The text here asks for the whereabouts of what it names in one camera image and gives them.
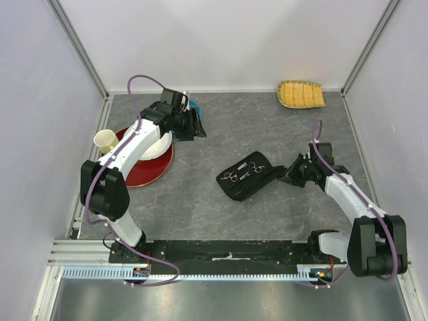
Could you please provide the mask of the silver scissors with black blades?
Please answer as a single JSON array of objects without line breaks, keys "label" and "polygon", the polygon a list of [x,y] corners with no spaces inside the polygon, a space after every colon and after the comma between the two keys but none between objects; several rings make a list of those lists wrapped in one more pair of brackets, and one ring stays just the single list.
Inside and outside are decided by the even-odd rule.
[{"label": "silver scissors with black blades", "polygon": [[265,166],[263,165],[256,165],[255,162],[250,162],[247,167],[249,168],[249,170],[239,178],[241,181],[252,175],[253,173],[260,174],[265,168]]}]

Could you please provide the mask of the black zipper tool case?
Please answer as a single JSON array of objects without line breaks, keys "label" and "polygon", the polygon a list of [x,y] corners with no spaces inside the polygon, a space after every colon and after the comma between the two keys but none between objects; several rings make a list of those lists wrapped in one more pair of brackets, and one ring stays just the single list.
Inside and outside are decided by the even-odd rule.
[{"label": "black zipper tool case", "polygon": [[[236,168],[244,162],[246,162],[247,165],[250,162],[255,162],[256,165],[263,165],[265,168],[260,174],[253,173],[241,181],[239,178],[249,170],[249,168],[246,166],[237,172],[237,182],[232,183],[230,180],[221,180],[221,177],[223,177],[226,172],[235,171]],[[223,192],[230,199],[234,201],[244,201],[258,192],[260,189],[264,188],[267,184],[275,180],[281,174],[281,172],[284,171],[284,169],[286,169],[284,165],[272,166],[264,154],[259,151],[255,151],[218,174],[216,181]]]}]

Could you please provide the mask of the silver thinning scissors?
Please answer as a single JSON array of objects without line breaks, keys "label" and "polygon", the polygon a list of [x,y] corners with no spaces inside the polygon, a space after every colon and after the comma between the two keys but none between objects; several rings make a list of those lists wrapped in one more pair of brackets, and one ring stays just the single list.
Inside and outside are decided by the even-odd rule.
[{"label": "silver thinning scissors", "polygon": [[247,166],[247,163],[241,163],[235,171],[226,172],[223,177],[221,177],[221,180],[230,180],[232,183],[235,183],[238,181],[238,175],[237,172],[241,169],[245,168]]}]

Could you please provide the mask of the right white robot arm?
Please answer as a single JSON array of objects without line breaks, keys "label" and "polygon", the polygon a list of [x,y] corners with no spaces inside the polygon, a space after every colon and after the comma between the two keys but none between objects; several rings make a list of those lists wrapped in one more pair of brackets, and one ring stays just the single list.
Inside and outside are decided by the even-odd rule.
[{"label": "right white robot arm", "polygon": [[346,262],[356,277],[394,278],[408,268],[404,219],[389,215],[357,186],[346,167],[336,165],[329,142],[314,142],[299,154],[279,181],[295,187],[313,182],[340,207],[352,225],[350,234],[315,230],[308,237],[306,255],[322,263],[330,255]]}]

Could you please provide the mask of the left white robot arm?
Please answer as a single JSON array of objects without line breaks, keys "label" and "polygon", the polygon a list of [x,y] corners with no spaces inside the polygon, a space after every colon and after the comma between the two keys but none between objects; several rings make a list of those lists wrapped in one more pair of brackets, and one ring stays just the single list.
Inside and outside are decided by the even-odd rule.
[{"label": "left white robot arm", "polygon": [[196,109],[189,108],[184,92],[165,88],[160,99],[138,112],[128,134],[97,161],[87,160],[80,170],[80,201],[85,214],[109,226],[123,244],[124,256],[132,263],[146,257],[145,234],[128,210],[130,195],[126,178],[140,157],[164,135],[177,139],[205,138],[206,132]]}]

